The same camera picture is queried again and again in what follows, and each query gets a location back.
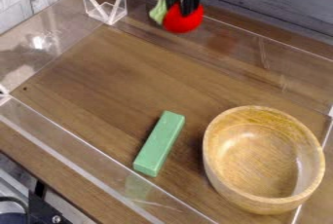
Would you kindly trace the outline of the clear acrylic barrier wall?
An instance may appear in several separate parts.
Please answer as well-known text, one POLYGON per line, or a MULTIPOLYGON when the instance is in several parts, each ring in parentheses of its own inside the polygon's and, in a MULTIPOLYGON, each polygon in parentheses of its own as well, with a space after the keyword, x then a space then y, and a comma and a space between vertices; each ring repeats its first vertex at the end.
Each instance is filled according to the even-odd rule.
POLYGON ((156 0, 125 0, 107 25, 61 0, 0 38, 0 65, 22 81, 0 97, 0 152, 97 224, 333 224, 333 49, 311 52, 208 15, 185 35, 148 19, 156 0), (278 215, 234 206, 206 177, 202 141, 224 110, 275 108, 311 130, 326 173, 278 215), (135 157, 164 111, 184 116, 156 177, 135 157))

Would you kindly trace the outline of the red plush tomato toy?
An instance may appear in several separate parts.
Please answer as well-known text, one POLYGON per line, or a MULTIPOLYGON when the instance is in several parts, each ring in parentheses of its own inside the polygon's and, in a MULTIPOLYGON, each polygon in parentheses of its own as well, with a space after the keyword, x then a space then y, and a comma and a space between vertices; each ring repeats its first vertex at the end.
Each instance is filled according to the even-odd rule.
POLYGON ((203 21, 204 8, 202 5, 187 15, 181 15, 179 3, 167 8, 167 0, 157 0, 149 10, 151 20, 171 33, 187 33, 198 28, 203 21))

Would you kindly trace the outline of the clear acrylic corner bracket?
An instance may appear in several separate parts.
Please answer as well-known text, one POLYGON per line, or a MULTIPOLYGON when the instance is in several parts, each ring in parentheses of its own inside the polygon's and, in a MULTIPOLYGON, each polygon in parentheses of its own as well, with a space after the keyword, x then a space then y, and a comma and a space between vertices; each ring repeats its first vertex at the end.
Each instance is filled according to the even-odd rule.
POLYGON ((127 15, 125 0, 116 0, 113 4, 83 0, 83 6, 85 14, 107 25, 113 25, 127 15))

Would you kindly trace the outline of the green rectangular block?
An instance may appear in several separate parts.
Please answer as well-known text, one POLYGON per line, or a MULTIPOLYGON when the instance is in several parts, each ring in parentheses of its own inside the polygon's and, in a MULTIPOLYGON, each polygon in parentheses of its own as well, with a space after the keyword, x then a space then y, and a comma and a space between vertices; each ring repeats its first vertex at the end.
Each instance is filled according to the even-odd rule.
POLYGON ((135 157, 132 167, 136 171, 157 176, 183 126, 184 116, 164 111, 135 157))

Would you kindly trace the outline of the wooden bowl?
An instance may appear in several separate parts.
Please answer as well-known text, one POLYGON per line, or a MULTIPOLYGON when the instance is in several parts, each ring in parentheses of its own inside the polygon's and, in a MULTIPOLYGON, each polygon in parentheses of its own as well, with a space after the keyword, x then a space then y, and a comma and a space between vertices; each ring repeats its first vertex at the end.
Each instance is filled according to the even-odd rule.
POLYGON ((325 174, 319 142, 305 124, 264 106, 238 106, 215 116, 203 137, 203 164, 218 193, 248 212, 295 209, 325 174))

